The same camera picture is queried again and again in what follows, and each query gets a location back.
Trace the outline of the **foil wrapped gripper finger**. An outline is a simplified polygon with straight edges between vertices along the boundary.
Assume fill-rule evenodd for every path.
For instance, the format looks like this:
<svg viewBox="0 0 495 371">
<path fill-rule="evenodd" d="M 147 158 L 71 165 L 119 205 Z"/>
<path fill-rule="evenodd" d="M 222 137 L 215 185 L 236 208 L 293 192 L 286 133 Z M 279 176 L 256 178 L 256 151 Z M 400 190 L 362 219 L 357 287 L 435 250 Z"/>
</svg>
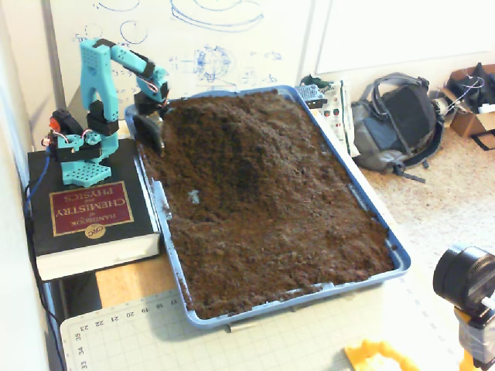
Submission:
<svg viewBox="0 0 495 371">
<path fill-rule="evenodd" d="M 162 140 L 162 122 L 145 115 L 134 116 L 135 139 L 156 154 L 162 154 L 165 144 Z"/>
</svg>

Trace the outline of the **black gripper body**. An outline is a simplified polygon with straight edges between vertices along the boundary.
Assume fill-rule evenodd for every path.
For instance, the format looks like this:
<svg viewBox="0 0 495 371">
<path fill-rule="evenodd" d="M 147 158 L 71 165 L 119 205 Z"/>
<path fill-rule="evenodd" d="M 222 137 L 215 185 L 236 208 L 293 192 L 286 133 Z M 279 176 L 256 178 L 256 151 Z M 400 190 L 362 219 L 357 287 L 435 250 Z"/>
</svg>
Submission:
<svg viewBox="0 0 495 371">
<path fill-rule="evenodd" d="M 167 105 L 164 101 L 159 103 L 152 98 L 148 97 L 143 92 L 139 92 L 134 95 L 135 108 L 140 115 L 151 115 L 154 113 L 159 114 L 159 108 Z"/>
</svg>

